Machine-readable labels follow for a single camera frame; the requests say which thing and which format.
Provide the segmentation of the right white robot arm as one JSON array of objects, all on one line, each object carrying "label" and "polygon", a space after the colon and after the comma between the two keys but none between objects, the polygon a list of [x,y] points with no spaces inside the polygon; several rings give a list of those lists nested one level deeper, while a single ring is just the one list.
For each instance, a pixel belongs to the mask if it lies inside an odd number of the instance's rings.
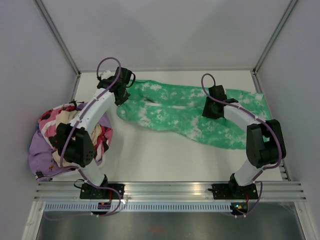
[{"label": "right white robot arm", "polygon": [[204,90],[207,95],[202,115],[218,120],[226,119],[246,132],[247,160],[230,177],[228,193],[240,198],[246,186],[268,169],[278,167],[287,155],[281,124],[276,119],[265,120],[245,109],[234,98],[228,98],[222,85]]}]

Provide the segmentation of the green tie-dye trousers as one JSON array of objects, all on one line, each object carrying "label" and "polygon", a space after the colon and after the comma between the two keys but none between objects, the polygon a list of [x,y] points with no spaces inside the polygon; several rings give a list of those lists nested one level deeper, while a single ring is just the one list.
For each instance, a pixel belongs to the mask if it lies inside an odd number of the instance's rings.
[{"label": "green tie-dye trousers", "polygon": [[116,110],[126,122],[217,148],[246,148],[244,130],[229,120],[202,115],[207,96],[201,87],[137,80],[127,92],[128,100]]}]

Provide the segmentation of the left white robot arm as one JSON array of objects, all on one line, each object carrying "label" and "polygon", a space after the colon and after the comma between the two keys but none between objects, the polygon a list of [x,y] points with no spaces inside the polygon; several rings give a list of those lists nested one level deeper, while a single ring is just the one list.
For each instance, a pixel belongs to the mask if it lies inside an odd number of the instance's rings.
[{"label": "left white robot arm", "polygon": [[91,100],[68,123],[60,123],[56,130],[57,150],[60,166],[63,160],[79,171],[84,180],[92,185],[91,193],[105,198],[109,193],[107,177],[94,160],[97,153],[91,134],[101,117],[112,105],[120,106],[128,100],[127,88],[135,83],[136,75],[127,68],[118,67],[113,76],[102,79],[97,76],[98,85]]}]

